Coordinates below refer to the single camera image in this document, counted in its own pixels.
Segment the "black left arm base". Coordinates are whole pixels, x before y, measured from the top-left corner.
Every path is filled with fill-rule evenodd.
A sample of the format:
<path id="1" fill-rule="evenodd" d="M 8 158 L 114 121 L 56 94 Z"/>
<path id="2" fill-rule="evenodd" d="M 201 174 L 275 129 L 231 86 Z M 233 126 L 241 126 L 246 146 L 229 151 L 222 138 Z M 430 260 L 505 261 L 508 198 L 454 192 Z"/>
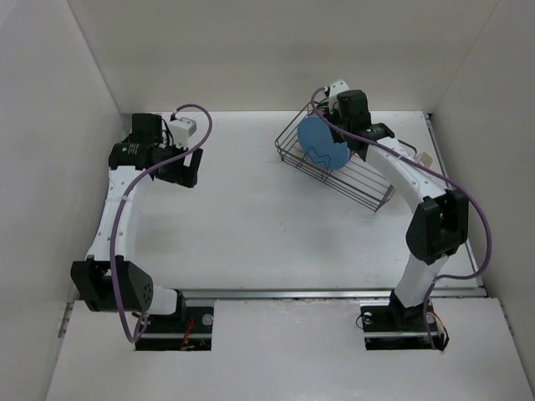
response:
<path id="1" fill-rule="evenodd" d="M 148 328 L 135 343 L 141 351 L 211 351 L 214 306 L 186 307 L 180 315 L 151 315 Z"/>

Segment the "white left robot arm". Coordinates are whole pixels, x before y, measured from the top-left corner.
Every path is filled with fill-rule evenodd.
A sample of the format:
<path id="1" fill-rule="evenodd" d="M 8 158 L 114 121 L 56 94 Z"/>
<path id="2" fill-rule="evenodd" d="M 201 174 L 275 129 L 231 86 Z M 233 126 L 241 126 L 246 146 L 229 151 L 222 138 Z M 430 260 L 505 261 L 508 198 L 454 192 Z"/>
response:
<path id="1" fill-rule="evenodd" d="M 104 209 L 92 245 L 82 261 L 74 261 L 70 275 L 83 301 L 92 312 L 117 312 L 119 291 L 127 312 L 158 315 L 168 331 L 186 324 L 187 311 L 177 290 L 158 287 L 135 263 L 135 237 L 141 204 L 153 180 L 186 188 L 197 183 L 203 151 L 191 160 L 170 162 L 184 155 L 196 122 L 172 115 L 137 113 L 130 134 L 115 144 L 108 158 L 109 186 Z"/>

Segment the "blue plastic plate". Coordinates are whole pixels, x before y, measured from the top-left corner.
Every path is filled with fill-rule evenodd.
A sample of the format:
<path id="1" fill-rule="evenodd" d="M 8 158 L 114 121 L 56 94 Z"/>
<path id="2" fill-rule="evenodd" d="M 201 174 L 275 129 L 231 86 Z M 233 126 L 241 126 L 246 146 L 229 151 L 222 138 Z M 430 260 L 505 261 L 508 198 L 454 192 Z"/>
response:
<path id="1" fill-rule="evenodd" d="M 351 157 L 345 142 L 335 142 L 330 128 L 317 116 L 304 118 L 297 127 L 298 143 L 311 161 L 325 170 L 339 170 Z"/>

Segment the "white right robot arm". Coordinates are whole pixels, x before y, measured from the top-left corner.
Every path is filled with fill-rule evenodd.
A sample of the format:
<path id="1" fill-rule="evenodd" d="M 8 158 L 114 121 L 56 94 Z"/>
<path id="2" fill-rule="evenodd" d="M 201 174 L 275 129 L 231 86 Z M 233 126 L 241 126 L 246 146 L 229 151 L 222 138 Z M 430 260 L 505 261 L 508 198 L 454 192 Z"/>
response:
<path id="1" fill-rule="evenodd" d="M 466 242 L 468 199 L 418 164 L 386 124 L 372 122 L 363 91 L 333 85 L 325 93 L 329 109 L 324 116 L 332 135 L 379 171 L 412 212 L 405 233 L 409 260 L 387 308 L 393 327 L 408 328 L 441 268 Z"/>

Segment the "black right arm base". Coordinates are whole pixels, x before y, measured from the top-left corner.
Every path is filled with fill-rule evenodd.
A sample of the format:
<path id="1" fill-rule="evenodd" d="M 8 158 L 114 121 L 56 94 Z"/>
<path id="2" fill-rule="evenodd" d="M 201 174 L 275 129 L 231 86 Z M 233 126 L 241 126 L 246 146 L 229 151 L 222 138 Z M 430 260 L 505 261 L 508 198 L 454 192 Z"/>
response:
<path id="1" fill-rule="evenodd" d="M 367 351 L 435 349 L 442 352 L 450 342 L 449 333 L 431 305 L 426 314 L 418 308 L 405 321 L 395 317 L 389 305 L 363 305 L 355 321 L 356 325 L 359 323 Z"/>

